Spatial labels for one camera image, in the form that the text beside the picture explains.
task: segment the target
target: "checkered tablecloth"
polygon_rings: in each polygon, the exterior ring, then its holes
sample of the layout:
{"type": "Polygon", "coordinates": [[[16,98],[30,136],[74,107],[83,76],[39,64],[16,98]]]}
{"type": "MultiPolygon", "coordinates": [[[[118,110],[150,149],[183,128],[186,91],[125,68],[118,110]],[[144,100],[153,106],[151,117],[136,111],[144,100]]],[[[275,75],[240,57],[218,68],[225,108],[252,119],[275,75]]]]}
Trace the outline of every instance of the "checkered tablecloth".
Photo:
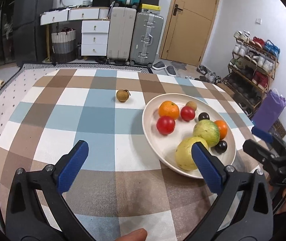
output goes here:
{"type": "MultiPolygon", "coordinates": [[[[160,163],[148,145],[142,112],[163,93],[187,94],[210,105],[232,130],[236,169],[249,172],[258,166],[242,151],[245,139],[259,141],[250,132],[250,120],[215,85],[123,70],[61,69],[34,84],[0,136],[3,214],[17,168],[32,171],[55,164],[82,139],[89,144],[89,155],[63,197],[96,240],[114,240],[141,227],[148,231],[147,240],[183,240],[216,195],[203,180],[184,177],[160,163]],[[120,89],[131,92],[125,103],[115,100],[120,89]]],[[[49,222],[58,228],[41,192],[39,197],[49,222]]],[[[224,224],[237,202],[238,197],[224,224]]]]}

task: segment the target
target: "wooden door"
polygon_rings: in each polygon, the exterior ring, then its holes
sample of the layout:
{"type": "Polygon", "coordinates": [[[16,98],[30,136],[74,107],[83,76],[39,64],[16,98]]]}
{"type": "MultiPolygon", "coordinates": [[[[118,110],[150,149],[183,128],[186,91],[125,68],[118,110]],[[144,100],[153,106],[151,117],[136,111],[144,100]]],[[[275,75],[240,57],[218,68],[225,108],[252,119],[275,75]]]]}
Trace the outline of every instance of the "wooden door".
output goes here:
{"type": "Polygon", "coordinates": [[[162,59],[197,66],[204,54],[218,0],[175,0],[162,59]]]}

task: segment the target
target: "bolt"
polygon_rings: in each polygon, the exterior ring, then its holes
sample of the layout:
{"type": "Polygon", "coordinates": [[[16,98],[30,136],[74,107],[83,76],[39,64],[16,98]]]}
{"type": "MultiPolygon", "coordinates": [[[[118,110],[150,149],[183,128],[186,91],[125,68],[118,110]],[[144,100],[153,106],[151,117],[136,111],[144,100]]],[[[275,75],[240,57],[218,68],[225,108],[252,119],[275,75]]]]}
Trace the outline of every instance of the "bolt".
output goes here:
{"type": "Polygon", "coordinates": [[[235,171],[235,168],[233,167],[233,166],[226,166],[225,167],[225,169],[226,169],[226,171],[228,171],[228,172],[233,172],[233,171],[235,171]]]}
{"type": "Polygon", "coordinates": [[[52,164],[49,164],[49,165],[47,165],[47,166],[45,167],[45,170],[46,170],[46,171],[52,171],[53,168],[54,168],[54,166],[53,166],[52,164]]]}
{"type": "Polygon", "coordinates": [[[23,171],[24,171],[23,168],[19,168],[19,169],[16,170],[16,173],[19,175],[19,174],[23,173],[23,171]]]}
{"type": "Polygon", "coordinates": [[[261,169],[257,169],[256,173],[258,173],[259,175],[263,175],[263,171],[261,169]]]}

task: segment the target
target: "white plate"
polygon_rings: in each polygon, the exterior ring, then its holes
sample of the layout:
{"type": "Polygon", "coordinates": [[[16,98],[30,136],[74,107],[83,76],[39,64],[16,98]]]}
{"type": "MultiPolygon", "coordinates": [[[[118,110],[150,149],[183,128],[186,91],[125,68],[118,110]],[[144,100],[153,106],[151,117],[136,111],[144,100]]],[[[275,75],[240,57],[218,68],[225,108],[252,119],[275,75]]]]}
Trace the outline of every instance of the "white plate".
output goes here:
{"type": "MultiPolygon", "coordinates": [[[[178,93],[168,93],[159,95],[152,100],[150,100],[144,108],[142,115],[142,125],[144,135],[157,154],[158,158],[169,168],[191,178],[202,179],[202,175],[198,169],[187,171],[181,169],[175,161],[175,151],[179,143],[187,137],[192,136],[193,128],[198,121],[198,116],[200,113],[206,112],[210,116],[211,121],[224,120],[223,117],[218,114],[213,108],[204,103],[201,100],[193,98],[188,95],[178,94],[178,93]],[[185,104],[192,100],[197,104],[197,110],[195,112],[195,119],[189,122],[183,121],[180,117],[175,121],[174,131],[167,135],[161,135],[157,128],[156,122],[159,119],[158,109],[162,102],[170,100],[178,105],[181,110],[185,104]]],[[[232,165],[235,159],[235,141],[230,127],[227,129],[227,136],[224,139],[227,142],[227,151],[223,154],[217,154],[214,150],[209,149],[209,152],[217,156],[218,159],[223,163],[224,166],[232,165]]]]}

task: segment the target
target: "orange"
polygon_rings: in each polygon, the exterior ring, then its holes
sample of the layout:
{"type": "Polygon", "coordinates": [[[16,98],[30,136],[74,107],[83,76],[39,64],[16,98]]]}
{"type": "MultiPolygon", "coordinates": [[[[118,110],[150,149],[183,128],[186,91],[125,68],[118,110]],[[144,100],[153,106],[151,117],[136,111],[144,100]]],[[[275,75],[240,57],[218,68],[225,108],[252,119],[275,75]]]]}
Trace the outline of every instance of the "orange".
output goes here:
{"type": "Polygon", "coordinates": [[[227,134],[227,125],[224,120],[217,120],[214,121],[214,123],[218,126],[219,131],[220,131],[220,140],[224,139],[227,134]]]}
{"type": "Polygon", "coordinates": [[[167,100],[159,107],[159,116],[170,116],[177,119],[180,116],[179,107],[174,102],[167,100]]]}

